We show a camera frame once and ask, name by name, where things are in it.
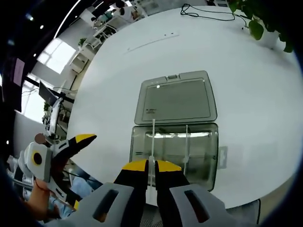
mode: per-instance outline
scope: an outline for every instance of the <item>white round table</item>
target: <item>white round table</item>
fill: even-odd
[[[261,46],[243,25],[240,18],[193,18],[173,9],[107,39],[83,78],[68,128],[69,138],[98,137],[73,161],[101,182],[113,182],[129,161],[141,83],[206,70],[218,112],[219,147],[228,149],[212,194],[232,208],[279,187],[301,159],[303,79],[293,53],[284,53],[281,43],[274,51]]]

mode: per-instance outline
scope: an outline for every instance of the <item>white rod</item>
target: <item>white rod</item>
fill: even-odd
[[[154,149],[154,143],[155,143],[155,122],[156,120],[152,120],[152,141],[151,141],[151,156],[153,157],[153,149]]]
[[[188,151],[188,125],[186,125],[186,137],[185,137],[185,156],[184,156],[184,170],[183,174],[185,175],[187,163],[189,160],[189,151]]]
[[[152,140],[151,140],[151,159],[152,159],[152,166],[153,165],[153,161],[154,161],[154,156],[153,156],[153,150],[154,150],[154,143],[155,143],[155,122],[156,120],[153,119],[152,120]],[[151,191],[150,191],[150,201],[152,200],[152,168],[151,168],[151,180],[150,180],[150,183],[151,183]]]

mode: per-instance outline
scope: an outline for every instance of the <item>transparent box lid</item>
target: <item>transparent box lid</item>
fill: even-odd
[[[151,155],[152,126],[133,127],[130,161],[149,159]],[[217,125],[156,125],[154,158],[180,166],[190,183],[211,191],[218,161]]]
[[[141,84],[134,122],[138,125],[210,122],[217,118],[206,71],[180,73]]]

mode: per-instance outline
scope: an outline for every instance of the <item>gray plastic lid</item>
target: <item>gray plastic lid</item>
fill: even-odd
[[[217,118],[206,71],[180,73],[141,84],[135,124],[209,122]]]

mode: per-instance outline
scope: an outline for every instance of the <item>floor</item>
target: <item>floor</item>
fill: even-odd
[[[72,90],[77,90],[81,84],[81,81],[85,75],[87,68],[90,65],[90,61],[87,63],[83,71],[76,77]],[[259,222],[262,221],[277,207],[277,205],[282,201],[284,196],[286,195],[289,187],[292,185],[293,177],[289,178],[284,184],[282,184],[279,188],[271,192],[270,194],[260,198],[261,199],[261,212]]]

